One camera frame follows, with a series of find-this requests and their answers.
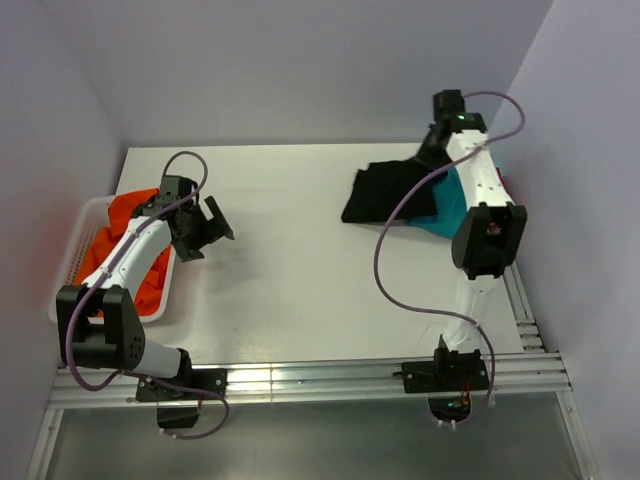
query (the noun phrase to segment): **glass panel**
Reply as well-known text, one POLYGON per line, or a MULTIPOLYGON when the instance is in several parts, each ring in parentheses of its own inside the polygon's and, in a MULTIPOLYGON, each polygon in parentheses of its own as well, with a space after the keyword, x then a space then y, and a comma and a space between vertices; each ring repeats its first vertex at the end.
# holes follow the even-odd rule
MULTIPOLYGON (((64 414, 49 479, 576 479, 554 394, 498 397, 457 432, 426 418, 424 397, 232 407, 212 437, 157 434, 155 410, 64 414)), ((199 427, 220 413, 209 407, 199 427)))

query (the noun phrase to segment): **cable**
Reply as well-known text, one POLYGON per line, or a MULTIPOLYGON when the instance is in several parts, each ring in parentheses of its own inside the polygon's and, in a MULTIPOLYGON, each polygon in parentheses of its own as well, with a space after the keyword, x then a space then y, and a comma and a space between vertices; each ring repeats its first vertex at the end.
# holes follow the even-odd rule
POLYGON ((507 95, 505 93, 495 92, 493 90, 481 90, 481 91, 469 93, 469 94, 465 95, 465 98, 476 97, 476 96, 479 96, 479 95, 493 95, 493 96, 501 97, 504 100, 507 100, 509 103, 511 103, 511 105, 513 105, 516 108, 516 110, 520 114, 520 124, 511 132, 504 133, 502 135, 498 135, 496 137, 488 139, 484 145, 474 149, 471 153, 465 155, 464 157, 460 158, 459 160, 456 160, 455 162, 448 163, 447 165, 444 165, 444 166, 434 170, 429 175, 427 175, 422 180, 420 180, 418 183, 416 183, 414 185, 414 187, 411 190, 409 190, 409 192, 407 192, 407 194, 404 196, 404 198, 402 200, 400 200, 400 203, 398 203, 398 205, 393 210, 393 212, 391 212, 391 215, 389 215, 389 219, 385 222, 384 227, 382 228, 382 232, 380 232, 380 236, 378 237, 378 241, 376 243, 376 248, 375 248, 375 251, 374 251, 374 254, 373 254, 373 276, 375 278, 376 285, 378 286, 378 289, 380 290, 382 295, 385 296, 385 298, 387 300, 389 300, 391 303, 393 303, 397 307, 400 307, 400 308, 402 308, 404 310, 408 310, 410 312, 426 313, 426 314, 430 314, 430 315, 444 315, 444 316, 459 318, 460 320, 463 320, 463 321, 473 325, 476 328, 476 330, 478 330, 478 333, 480 334, 480 336, 484 340, 485 344, 487 345, 487 348, 489 349, 489 356, 490 356, 490 359, 491 359, 491 374, 489 376, 489 388, 487 389, 487 393, 484 396, 484 398, 482 399, 482 401, 480 402, 479 408, 478 409, 472 409, 472 411, 469 414, 469 416, 465 420, 457 422, 457 425, 463 425, 463 424, 467 423, 469 420, 471 420, 472 418, 474 418, 476 416, 478 411, 486 408, 487 405, 489 404, 489 401, 491 399, 491 395, 493 393, 494 385, 495 385, 495 379, 496 379, 496 353, 495 353, 495 350, 493 349, 493 345, 491 344, 491 341, 489 340, 489 337, 487 336, 487 334, 484 331, 484 329, 482 328, 482 326, 480 324, 478 324, 478 322, 476 322, 473 318, 468 317, 467 315, 463 315, 462 313, 454 312, 454 311, 451 311, 451 310, 440 310, 440 309, 436 309, 436 308, 414 307, 412 305, 408 305, 406 303, 403 303, 400 300, 398 300, 395 297, 393 297, 386 290, 386 288, 382 284, 382 280, 380 279, 380 250, 382 248, 382 242, 384 241, 387 233, 389 232, 389 228, 391 227, 391 224, 394 222, 394 220, 396 219, 396 217, 400 213, 400 210, 402 210, 402 208, 406 205, 406 203, 409 201, 409 199, 411 199, 411 197, 413 197, 413 195, 420 188, 422 188, 424 185, 429 183, 432 179, 434 179, 435 177, 441 175, 442 173, 446 172, 447 170, 449 170, 451 168, 454 168, 457 165, 460 165, 461 163, 464 163, 467 160, 470 160, 471 158, 475 157, 487 145, 489 145, 491 143, 494 143, 494 142, 499 142, 501 140, 505 140, 505 139, 510 138, 510 137, 513 137, 514 135, 520 133, 520 131, 523 129, 525 121, 526 121, 526 116, 525 116, 524 110, 518 104, 518 102, 516 102, 512 97, 510 97, 509 95, 507 95))
MULTIPOLYGON (((172 203, 171 205, 168 205, 165 208, 163 208, 163 209, 159 210, 158 212, 154 213, 152 216, 147 218, 144 222, 142 222, 135 229, 133 235, 129 235, 127 240, 125 240, 125 242, 122 244, 122 246, 114 254, 113 259, 111 260, 111 262, 109 262, 109 264, 107 265, 106 272, 102 273, 98 277, 98 279, 96 280, 96 283, 94 285, 92 285, 89 288, 89 290, 87 290, 87 292, 80 299, 80 301, 78 302, 78 304, 74 308, 73 313, 71 314, 71 318, 69 319, 69 325, 67 326, 67 334, 66 334, 66 337, 65 337, 65 345, 64 345, 64 347, 65 347, 65 355, 67 357, 67 366, 69 367, 69 371, 71 372, 71 376, 74 378, 76 383, 78 385, 80 385, 82 388, 84 388, 85 390, 88 390, 90 392, 98 392, 98 391, 102 390, 103 388, 105 388, 107 385, 109 385, 111 383, 111 381, 119 374, 124 374, 124 375, 127 375, 127 376, 136 377, 136 378, 147 378, 147 377, 140 376, 138 374, 134 374, 132 372, 124 372, 124 371, 121 371, 121 370, 116 370, 115 372, 112 372, 99 385, 92 385, 92 384, 88 383, 84 378, 82 378, 82 375, 78 371, 78 367, 76 366, 76 362, 75 362, 75 360, 73 358, 73 333, 75 331, 76 324, 78 323, 78 319, 80 317, 80 313, 86 307, 87 302, 89 301, 91 296, 102 286, 102 284, 105 282, 105 280, 107 280, 111 276, 111 272, 113 271, 113 269, 116 267, 118 262, 122 259, 122 257, 127 253, 129 248, 131 248, 131 245, 140 236, 140 234, 149 225, 151 225, 151 223, 156 221, 162 215, 164 215, 165 213, 168 213, 168 212, 170 212, 172 210, 175 210, 176 208, 180 207, 181 205, 184 205, 185 203, 187 203, 190 200, 192 200, 194 197, 197 198, 198 195, 200 194, 200 191, 202 190, 202 187, 206 183, 207 178, 209 176, 209 168, 207 167, 207 163, 205 162, 204 158, 202 158, 200 155, 198 155, 195 152, 191 152, 189 150, 182 150, 182 151, 174 154, 167 161, 166 165, 164 166, 164 169, 162 170, 162 176, 166 175, 167 170, 169 169, 169 166, 173 163, 173 161, 176 158, 178 158, 178 157, 180 157, 182 155, 190 155, 192 157, 195 157, 202 164, 203 173, 202 173, 202 180, 200 181, 200 183, 195 185, 195 188, 193 189, 193 191, 189 195, 187 195, 184 198, 181 198, 180 200, 178 200, 178 201, 172 203)), ((226 399, 222 395, 219 395, 219 394, 217 394, 215 392, 209 392, 209 391, 206 391, 206 390, 199 390, 199 389, 193 389, 193 388, 188 388, 188 387, 179 387, 179 386, 172 385, 172 384, 170 384, 168 382, 165 382, 165 381, 157 379, 157 378, 153 378, 153 381, 158 383, 161 386, 166 387, 166 388, 171 388, 171 389, 179 390, 179 391, 183 391, 183 392, 196 393, 196 394, 200 394, 200 395, 206 395, 208 397, 213 397, 216 400, 220 400, 223 403, 224 407, 225 407, 224 417, 218 423, 218 425, 216 425, 211 430, 209 430, 207 432, 204 432, 204 433, 201 433, 201 434, 197 434, 197 435, 182 435, 182 434, 176 434, 176 433, 168 431, 167 434, 172 436, 172 437, 174 437, 174 438, 179 438, 179 439, 183 439, 183 440, 195 440, 195 439, 198 439, 198 438, 207 437, 207 436, 217 432, 218 430, 220 430, 222 428, 222 426, 224 425, 224 423, 229 418, 229 403, 226 401, 226 399)))

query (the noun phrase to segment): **fabric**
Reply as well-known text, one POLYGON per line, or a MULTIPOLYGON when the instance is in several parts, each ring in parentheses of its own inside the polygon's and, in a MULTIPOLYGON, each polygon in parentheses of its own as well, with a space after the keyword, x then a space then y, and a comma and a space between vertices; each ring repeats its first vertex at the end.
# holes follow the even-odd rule
MULTIPOLYGON (((370 163, 358 170, 351 197, 342 212, 344 223, 386 222, 393 209, 411 188, 429 173, 414 159, 370 163)), ((431 185, 425 185, 407 202, 398 220, 435 215, 431 185)))
MULTIPOLYGON (((140 190, 137 192, 118 195, 109 206, 109 227, 101 228, 96 238, 91 243, 84 256, 82 265, 76 274, 75 283, 80 285, 85 278, 91 275, 104 260, 111 250, 120 241, 127 230, 129 219, 133 210, 141 203, 147 202, 158 193, 158 189, 140 190)), ((134 300, 139 316, 149 316, 160 307, 164 279, 169 264, 171 247, 167 247, 151 266, 147 276, 142 281, 134 300)))
POLYGON ((457 170, 447 171, 446 177, 432 188, 438 213, 413 218, 409 225, 452 239, 467 214, 467 202, 457 170))

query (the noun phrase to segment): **metal frame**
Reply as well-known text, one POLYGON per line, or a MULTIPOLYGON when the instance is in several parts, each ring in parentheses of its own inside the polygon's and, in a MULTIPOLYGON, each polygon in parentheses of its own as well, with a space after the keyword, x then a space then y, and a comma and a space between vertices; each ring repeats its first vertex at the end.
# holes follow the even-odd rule
MULTIPOLYGON (((522 340, 522 354, 496 356, 495 393, 517 394, 557 392, 564 420, 581 476, 601 478, 586 431, 575 407, 571 383, 559 353, 547 353, 533 318, 520 274, 514 264, 504 276, 509 299, 522 340)), ((400 363, 422 359, 373 359, 354 361, 264 363, 246 365, 198 365, 194 368, 224 367, 228 371, 226 398, 229 403, 277 403, 363 399, 407 398, 402 381, 393 373, 400 363)), ((83 370, 91 383, 105 374, 83 370)), ((59 370, 49 397, 47 412, 33 453, 27 478, 46 477, 57 433, 65 409, 155 407, 136 403, 137 380, 116 378, 100 392, 80 388, 68 370, 59 370)), ((195 402, 163 402, 162 405, 193 405, 195 402)))

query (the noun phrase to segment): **teal cloth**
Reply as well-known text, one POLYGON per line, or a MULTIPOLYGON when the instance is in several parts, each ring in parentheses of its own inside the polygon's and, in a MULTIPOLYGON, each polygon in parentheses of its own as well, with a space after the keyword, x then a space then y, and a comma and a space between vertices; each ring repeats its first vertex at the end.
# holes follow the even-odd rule
POLYGON ((445 178, 433 184, 432 189, 438 213, 431 217, 413 218, 409 225, 452 239, 467 214, 467 202, 456 169, 449 170, 445 178))

